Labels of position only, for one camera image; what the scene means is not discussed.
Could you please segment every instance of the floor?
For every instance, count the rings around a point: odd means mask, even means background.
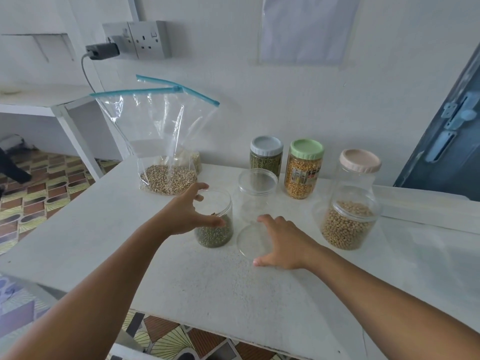
[[[88,189],[94,180],[79,157],[33,151],[14,157],[33,177],[47,177],[29,187],[0,175],[0,255]],[[104,173],[118,162],[98,160]],[[0,276],[0,349],[25,333],[48,306],[24,288]],[[147,353],[165,360],[287,360],[249,344],[130,310],[123,329]],[[109,356],[109,360],[120,360]]]

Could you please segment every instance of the dark pants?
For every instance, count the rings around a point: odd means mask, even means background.
[[[32,176],[25,170],[20,169],[13,162],[12,159],[0,148],[0,173],[3,173],[8,178],[17,181],[18,183],[27,183],[32,179]]]

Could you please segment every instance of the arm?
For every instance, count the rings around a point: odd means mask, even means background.
[[[152,258],[169,236],[199,226],[222,226],[217,216],[195,212],[195,183],[141,225],[107,260],[65,295],[3,360],[105,360]]]
[[[304,268],[345,304],[390,360],[480,359],[480,334],[316,243],[283,217],[259,217],[273,252],[255,266]]]

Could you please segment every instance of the pink lid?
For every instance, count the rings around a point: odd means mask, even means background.
[[[340,154],[340,164],[358,173],[375,173],[382,161],[374,153],[363,149],[345,149]]]

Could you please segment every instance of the door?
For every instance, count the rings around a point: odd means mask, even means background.
[[[435,115],[394,187],[480,201],[480,46]]]

